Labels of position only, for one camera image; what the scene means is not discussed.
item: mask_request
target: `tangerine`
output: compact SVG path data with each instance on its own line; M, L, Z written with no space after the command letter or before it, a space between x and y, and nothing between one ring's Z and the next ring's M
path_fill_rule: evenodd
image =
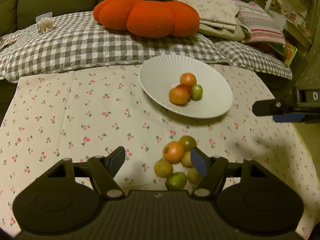
M180 84L185 84L190 87L193 87L197 84L196 76L192 73L184 73L180 76Z
M188 92L188 94L189 94L189 99L191 98L191 96L192 96L192 89L191 89L190 86L188 86L188 85L186 85L186 84L180 84L180 85L176 86L176 88L182 88L182 89L186 90L186 91Z
M175 105L184 105L189 100L189 94L183 88L172 88L169 91L169 100Z
M163 158L171 163L180 162L183 158L183 154L184 149L182 145L177 141L168 143L162 151Z

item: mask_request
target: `white floral tablecloth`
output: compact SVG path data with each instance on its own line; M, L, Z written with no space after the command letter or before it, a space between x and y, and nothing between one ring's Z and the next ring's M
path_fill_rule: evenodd
M1 228L12 236L20 232L12 213L15 196L65 157L83 162L123 146L126 161L116 182L125 191L165 190L164 179L154 174L154 163L165 144L191 135L207 155L231 162L254 158L298 192L305 212L297 233L308 239L319 215L319 180L291 124L253 115L254 101L272 98L257 75L215 65L233 90L233 104L220 118L194 120L149 99L138 80L139 67L106 66L20 78L0 128ZM186 168L174 166L174 171L181 170ZM77 181L90 187L88 179ZM229 179L226 187L237 182Z

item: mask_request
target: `pink patterned fabric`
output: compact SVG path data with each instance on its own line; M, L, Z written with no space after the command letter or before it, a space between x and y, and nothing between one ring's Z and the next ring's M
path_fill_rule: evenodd
M271 42L286 44L279 26L259 5L255 2L233 1L240 8L236 17L249 31L245 40L242 41L243 43Z

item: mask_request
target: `orange pumpkin cushion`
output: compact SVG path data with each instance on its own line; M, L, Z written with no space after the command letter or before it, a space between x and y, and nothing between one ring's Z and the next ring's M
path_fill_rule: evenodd
M146 38L191 36L200 24L196 10L176 0L104 0L94 8L93 18L107 29Z

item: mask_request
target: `book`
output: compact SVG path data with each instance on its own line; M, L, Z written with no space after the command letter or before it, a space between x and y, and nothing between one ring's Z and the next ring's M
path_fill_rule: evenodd
M287 42L287 48L288 48L288 55L287 57L283 57L284 59L284 64L289 67L294 56L297 53L297 48L293 46L291 43Z
M273 48L281 57L287 57L288 55L288 47L284 44L279 44L279 43L266 43L268 46Z

